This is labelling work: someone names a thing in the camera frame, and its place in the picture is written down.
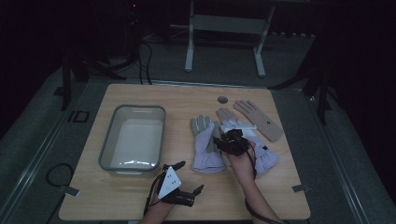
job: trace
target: hand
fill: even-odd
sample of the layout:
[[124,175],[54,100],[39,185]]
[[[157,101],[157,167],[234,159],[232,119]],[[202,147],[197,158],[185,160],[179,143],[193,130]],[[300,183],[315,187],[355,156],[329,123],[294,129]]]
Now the hand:
[[151,202],[150,204],[153,204],[149,209],[156,209],[156,210],[161,210],[164,212],[170,212],[172,210],[172,208],[175,206],[172,203],[164,203],[162,201],[160,201],[160,199],[158,198],[158,184],[160,181],[157,181],[157,183],[155,183],[155,190],[153,193],[153,196],[151,198]]
[[250,156],[253,161],[256,160],[254,156],[254,151],[253,148],[255,147],[255,143],[249,141],[249,148],[247,150],[247,153],[243,153],[239,157],[225,153],[226,157],[231,163],[231,167],[233,168],[233,174],[235,175],[236,179],[238,180],[240,185],[246,185],[249,183],[254,182],[254,175],[253,175],[253,166],[251,164],[251,161],[248,156]]

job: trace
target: black strap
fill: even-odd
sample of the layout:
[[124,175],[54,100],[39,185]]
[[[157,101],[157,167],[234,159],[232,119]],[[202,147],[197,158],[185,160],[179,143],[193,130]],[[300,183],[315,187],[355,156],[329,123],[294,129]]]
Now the black strap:
[[245,200],[245,206],[247,207],[247,210],[249,211],[249,213],[250,213],[251,215],[253,215],[254,217],[258,218],[259,220],[264,221],[264,222],[267,222],[267,223],[269,223],[269,224],[281,224],[280,222],[277,222],[277,221],[272,220],[272,219],[270,219],[270,218],[268,218],[268,217],[263,217],[263,216],[257,214],[257,213],[250,207],[250,205],[248,205],[248,202],[247,202],[246,200]]

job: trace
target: beige glove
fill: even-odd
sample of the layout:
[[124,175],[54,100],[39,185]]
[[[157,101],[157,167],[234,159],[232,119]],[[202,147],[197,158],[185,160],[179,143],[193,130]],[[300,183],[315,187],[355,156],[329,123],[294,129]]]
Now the beige glove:
[[235,113],[227,108],[220,108],[216,110],[216,115],[219,117],[221,122],[224,120],[238,120]]
[[257,126],[257,130],[271,142],[276,141],[283,133],[268,116],[266,116],[253,102],[247,100],[236,101],[233,108],[244,114],[250,122]]

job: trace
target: glove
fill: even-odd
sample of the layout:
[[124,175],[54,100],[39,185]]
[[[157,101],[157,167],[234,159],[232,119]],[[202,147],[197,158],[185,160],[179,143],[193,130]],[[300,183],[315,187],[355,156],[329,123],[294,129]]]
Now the glove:
[[276,141],[283,133],[283,130],[279,128],[270,118],[268,118],[260,109],[253,104],[253,102],[247,100],[236,101],[233,108],[244,114],[257,129],[271,142]]
[[[242,121],[237,120],[236,115],[233,111],[227,108],[220,108],[216,111],[219,119],[223,121],[221,125],[221,130],[227,133],[233,128],[232,124],[240,124]],[[251,129],[242,129],[243,137],[247,140],[254,142],[256,146],[254,147],[254,152],[256,155],[256,165],[255,169],[257,175],[263,174],[265,171],[273,167],[278,161],[279,157],[264,144],[264,142],[257,136]]]
[[192,170],[199,173],[217,173],[225,169],[213,137],[219,137],[219,123],[212,122],[209,116],[191,119],[191,129],[195,135],[195,157]]

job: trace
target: white stand leg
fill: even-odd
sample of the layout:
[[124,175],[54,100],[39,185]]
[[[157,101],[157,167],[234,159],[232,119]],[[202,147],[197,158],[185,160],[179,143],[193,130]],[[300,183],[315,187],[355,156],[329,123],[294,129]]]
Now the white stand leg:
[[256,61],[257,73],[259,77],[265,76],[264,65],[262,64],[262,46],[264,45],[265,37],[268,35],[268,29],[270,28],[271,19],[274,15],[275,7],[270,8],[264,27],[262,29],[262,37],[257,47],[253,48],[254,59]]
[[184,71],[192,71],[192,61],[194,59],[194,1],[190,5],[190,27],[189,27],[189,46],[187,48],[186,65]]

